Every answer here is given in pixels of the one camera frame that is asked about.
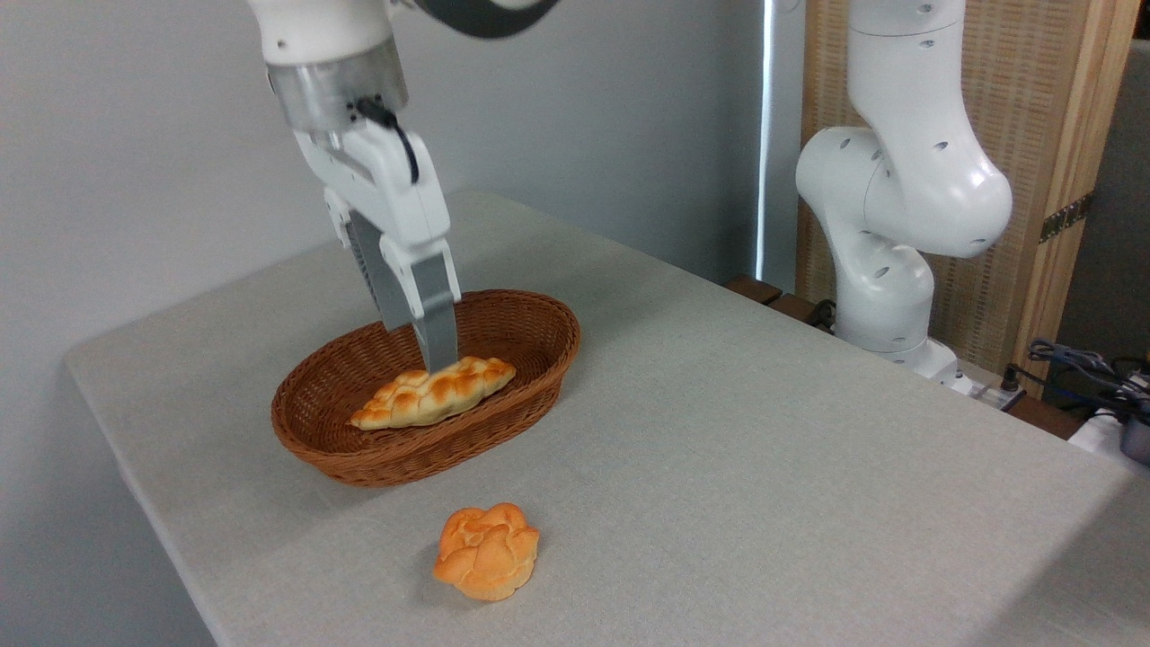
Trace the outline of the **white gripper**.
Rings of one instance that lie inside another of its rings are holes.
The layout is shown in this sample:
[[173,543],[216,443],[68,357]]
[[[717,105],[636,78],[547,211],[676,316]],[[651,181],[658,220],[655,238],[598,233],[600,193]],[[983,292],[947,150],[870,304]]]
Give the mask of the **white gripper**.
[[334,229],[388,331],[413,326],[429,373],[455,364],[461,294],[445,239],[447,202],[423,140],[367,121],[342,132],[336,151],[329,136],[296,131],[296,143],[328,187]]

